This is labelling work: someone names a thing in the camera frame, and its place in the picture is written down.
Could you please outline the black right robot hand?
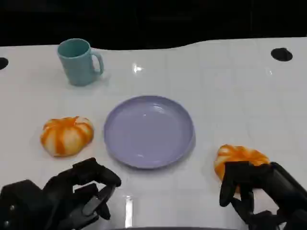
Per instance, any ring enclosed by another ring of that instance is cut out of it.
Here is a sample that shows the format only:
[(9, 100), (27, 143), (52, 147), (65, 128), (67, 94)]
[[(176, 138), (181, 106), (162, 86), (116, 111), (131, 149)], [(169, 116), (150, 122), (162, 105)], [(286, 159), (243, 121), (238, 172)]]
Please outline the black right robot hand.
[[(278, 206), (270, 211), (254, 213), (253, 189), (262, 189)], [(307, 228), (307, 192), (278, 163), (255, 166), (248, 161), (225, 163), (220, 190), (220, 206), (232, 204), (250, 230), (286, 230)]]

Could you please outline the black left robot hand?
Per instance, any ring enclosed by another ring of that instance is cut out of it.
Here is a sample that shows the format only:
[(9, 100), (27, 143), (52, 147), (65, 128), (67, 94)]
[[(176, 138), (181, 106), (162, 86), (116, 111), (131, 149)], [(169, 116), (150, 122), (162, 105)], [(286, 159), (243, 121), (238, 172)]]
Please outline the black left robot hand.
[(53, 208), (47, 230), (81, 230), (100, 218), (110, 220), (107, 202), (121, 179), (95, 158), (74, 164), (49, 179), (43, 192)]

